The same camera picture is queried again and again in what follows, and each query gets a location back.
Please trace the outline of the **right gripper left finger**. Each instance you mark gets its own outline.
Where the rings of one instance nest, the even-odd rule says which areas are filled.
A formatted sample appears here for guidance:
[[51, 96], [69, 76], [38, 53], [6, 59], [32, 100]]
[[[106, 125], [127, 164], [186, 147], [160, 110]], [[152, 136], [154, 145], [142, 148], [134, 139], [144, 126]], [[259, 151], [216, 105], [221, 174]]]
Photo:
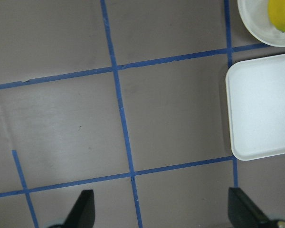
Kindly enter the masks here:
[[83, 190], [64, 221], [63, 228], [92, 228], [95, 223], [93, 190]]

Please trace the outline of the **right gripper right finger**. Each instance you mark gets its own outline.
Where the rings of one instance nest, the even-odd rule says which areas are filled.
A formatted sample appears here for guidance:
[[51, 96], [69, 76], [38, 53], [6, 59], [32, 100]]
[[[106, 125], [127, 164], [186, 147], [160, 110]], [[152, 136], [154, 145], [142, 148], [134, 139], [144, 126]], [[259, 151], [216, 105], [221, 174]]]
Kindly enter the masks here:
[[228, 189], [228, 218], [234, 228], [276, 227], [241, 188]]

